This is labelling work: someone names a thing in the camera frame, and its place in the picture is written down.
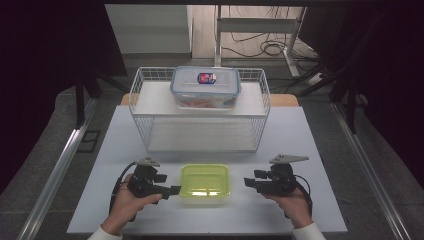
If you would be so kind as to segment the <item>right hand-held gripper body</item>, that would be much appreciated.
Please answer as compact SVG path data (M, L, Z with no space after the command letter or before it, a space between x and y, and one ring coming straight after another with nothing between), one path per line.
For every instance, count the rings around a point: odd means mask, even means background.
M264 194L275 196L288 196L293 190L298 188L302 193L306 190L296 180L291 163L308 160L307 156L294 156L278 154L269 163L271 178L262 182Z

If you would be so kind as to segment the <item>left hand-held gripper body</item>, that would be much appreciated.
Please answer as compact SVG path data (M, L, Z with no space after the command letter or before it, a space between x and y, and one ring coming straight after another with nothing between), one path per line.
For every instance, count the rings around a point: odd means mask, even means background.
M159 183L154 182L154 177L159 174L157 170L159 166L160 164L150 157L146 157L136 163L134 173L127 184L128 189L134 196L144 198L155 194L162 195L165 187L159 186Z

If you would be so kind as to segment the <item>green lidded plastic container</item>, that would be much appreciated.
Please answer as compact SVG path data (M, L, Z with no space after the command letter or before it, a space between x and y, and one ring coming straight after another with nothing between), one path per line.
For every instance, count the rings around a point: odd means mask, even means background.
M186 164L181 168L179 196L188 201L218 202L230 190L230 171L223 164Z

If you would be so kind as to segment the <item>white wire shelf rack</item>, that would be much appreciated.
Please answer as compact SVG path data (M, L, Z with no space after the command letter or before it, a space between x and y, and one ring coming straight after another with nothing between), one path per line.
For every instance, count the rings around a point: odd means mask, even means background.
M141 67L129 109L150 152L254 152L271 108L265 72L239 71L241 92L231 109L181 108L170 91L176 67Z

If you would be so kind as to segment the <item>clear container with blue-rimmed lid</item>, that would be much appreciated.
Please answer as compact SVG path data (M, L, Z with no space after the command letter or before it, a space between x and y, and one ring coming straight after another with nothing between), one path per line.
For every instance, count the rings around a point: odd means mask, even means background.
M231 109L241 92L240 74L234 68L179 66L170 91L181 108Z

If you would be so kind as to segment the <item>person's right hand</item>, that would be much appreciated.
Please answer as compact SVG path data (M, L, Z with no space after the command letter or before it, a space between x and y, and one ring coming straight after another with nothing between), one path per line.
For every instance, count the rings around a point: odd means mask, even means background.
M291 220L295 229L304 228L313 223L306 197L298 188L288 196L263 194L263 197L275 201Z

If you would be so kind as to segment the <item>person's left hand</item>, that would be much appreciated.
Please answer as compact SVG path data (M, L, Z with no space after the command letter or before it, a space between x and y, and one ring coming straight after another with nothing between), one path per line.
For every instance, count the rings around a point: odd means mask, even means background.
M149 195L144 198L135 197L128 189L128 181L131 177L132 175L128 174L119 185L112 210L100 225L108 234L119 236L125 225L146 205L156 203L162 199L161 194Z

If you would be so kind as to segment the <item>wooden table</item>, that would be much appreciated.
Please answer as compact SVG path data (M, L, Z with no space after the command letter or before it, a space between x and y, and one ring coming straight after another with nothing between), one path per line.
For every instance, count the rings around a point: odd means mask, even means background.
M273 107L298 107L298 99L292 94L271 94Z

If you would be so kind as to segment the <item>black metal stand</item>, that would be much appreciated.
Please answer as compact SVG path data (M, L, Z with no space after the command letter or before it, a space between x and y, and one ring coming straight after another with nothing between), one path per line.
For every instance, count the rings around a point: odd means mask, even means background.
M88 111L85 109L84 91L87 91L91 99L97 99L102 95L101 87L98 79L106 82L112 87L120 90L123 93L128 93L129 88L119 83L117 80L106 75L105 73L89 68L80 71L76 75L75 80L75 99L76 99L76 128L80 129L85 120L88 118Z
M354 71L358 67L360 56L361 53L359 51L354 51L338 71L330 73L318 83L297 93L297 96L306 96L330 83L335 83L329 93L329 99L331 102L335 103L340 102L344 96L347 96L345 123L352 134L356 133L355 110L358 93L357 78L354 75Z

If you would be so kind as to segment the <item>white power strip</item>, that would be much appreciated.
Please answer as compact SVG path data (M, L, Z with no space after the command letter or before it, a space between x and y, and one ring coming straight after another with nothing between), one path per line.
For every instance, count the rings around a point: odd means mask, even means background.
M325 75L323 73L317 73L315 74L311 79L309 79L307 81L307 84L309 86L312 86L314 84L317 84L318 82L320 82L323 78L325 77Z

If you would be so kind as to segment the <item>white cabinet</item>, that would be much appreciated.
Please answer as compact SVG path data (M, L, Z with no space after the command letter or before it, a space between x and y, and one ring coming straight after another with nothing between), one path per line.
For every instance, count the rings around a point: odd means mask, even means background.
M187 5L106 4L123 54L189 54L193 16Z

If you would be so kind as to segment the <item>black curtain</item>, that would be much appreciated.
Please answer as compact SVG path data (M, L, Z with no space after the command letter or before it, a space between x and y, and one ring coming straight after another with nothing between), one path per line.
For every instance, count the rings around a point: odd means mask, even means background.
M389 0L354 68L365 115L424 188L424 0ZM374 9L309 7L299 38L331 72L347 62Z
M0 193L23 165L57 95L125 76L107 0L0 0Z

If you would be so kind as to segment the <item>aluminium rail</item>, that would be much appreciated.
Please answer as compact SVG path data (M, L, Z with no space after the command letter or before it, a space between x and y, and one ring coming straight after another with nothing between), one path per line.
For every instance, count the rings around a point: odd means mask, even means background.
M48 213L60 185L62 184L79 144L86 133L88 125L94 115L97 103L98 101L95 99L88 100L88 103L83 110L86 116L83 119L82 125L71 132L61 155L59 156L16 240L34 240L38 234L38 231Z
M412 240L411 235L406 229L405 223L400 216L393 200L384 188L380 178L378 177L370 159L365 152L357 134L348 126L347 116L343 111L343 107L339 103L331 103L331 107L336 114L338 122L344 132L349 145L351 146L355 158L357 159L364 176L376 198L386 221L391 228L396 240Z

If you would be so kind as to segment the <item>white metal desk frame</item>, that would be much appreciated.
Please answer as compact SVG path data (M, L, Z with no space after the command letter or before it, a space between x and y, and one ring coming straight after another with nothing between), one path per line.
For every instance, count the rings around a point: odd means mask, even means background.
M221 37L223 33L251 33L251 34L284 34L289 41L282 47L284 59L292 77L300 74L293 60L293 49L304 18L306 8L300 7L294 18L280 18L278 16L265 17L223 17L222 6L215 6L215 49L214 65L220 66L222 59Z

